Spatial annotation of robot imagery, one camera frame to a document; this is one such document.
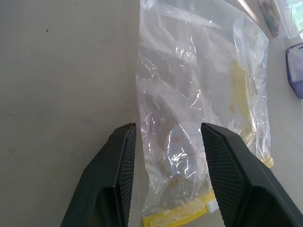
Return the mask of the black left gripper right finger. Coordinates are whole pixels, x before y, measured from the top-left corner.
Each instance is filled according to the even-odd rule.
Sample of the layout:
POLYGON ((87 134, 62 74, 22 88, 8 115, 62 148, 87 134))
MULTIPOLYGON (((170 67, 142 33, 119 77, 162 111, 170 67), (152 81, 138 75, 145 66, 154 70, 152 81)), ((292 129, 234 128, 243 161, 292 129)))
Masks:
POLYGON ((303 215, 242 138, 203 123, 201 134, 212 188, 227 227, 301 227, 303 215))

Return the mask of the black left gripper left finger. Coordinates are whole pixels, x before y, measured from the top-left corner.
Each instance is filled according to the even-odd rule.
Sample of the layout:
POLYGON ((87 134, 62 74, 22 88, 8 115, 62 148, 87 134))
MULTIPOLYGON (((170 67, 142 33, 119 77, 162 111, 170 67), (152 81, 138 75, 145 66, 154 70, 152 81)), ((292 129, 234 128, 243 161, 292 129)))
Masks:
POLYGON ((136 125, 116 128, 84 169, 65 213, 63 227, 128 225, 136 144, 136 125))

